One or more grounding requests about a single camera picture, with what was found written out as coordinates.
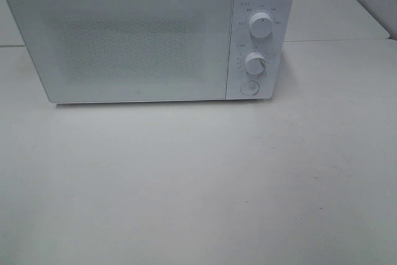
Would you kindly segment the round white door button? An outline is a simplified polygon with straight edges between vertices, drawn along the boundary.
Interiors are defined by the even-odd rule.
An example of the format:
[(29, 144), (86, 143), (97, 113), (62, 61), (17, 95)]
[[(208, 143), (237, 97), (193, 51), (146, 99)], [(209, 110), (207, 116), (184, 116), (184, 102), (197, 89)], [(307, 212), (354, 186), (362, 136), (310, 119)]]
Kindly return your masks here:
[(246, 96), (255, 96), (259, 92), (260, 85), (256, 81), (246, 81), (241, 85), (241, 92)]

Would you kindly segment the white microwave door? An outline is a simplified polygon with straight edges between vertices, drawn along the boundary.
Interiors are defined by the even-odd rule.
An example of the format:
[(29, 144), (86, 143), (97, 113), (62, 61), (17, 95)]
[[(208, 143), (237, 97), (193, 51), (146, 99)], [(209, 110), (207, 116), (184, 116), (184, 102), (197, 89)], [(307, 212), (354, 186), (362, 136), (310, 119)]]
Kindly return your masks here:
[(7, 0), (52, 103), (223, 99), (233, 0)]

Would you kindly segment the upper white power knob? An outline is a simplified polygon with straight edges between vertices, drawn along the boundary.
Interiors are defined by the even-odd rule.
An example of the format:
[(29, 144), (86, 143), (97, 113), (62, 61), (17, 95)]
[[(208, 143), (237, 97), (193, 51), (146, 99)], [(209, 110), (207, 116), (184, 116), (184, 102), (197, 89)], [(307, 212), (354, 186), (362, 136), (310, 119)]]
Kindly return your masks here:
[(267, 11), (255, 12), (249, 18), (249, 31), (255, 38), (266, 38), (272, 33), (274, 18)]

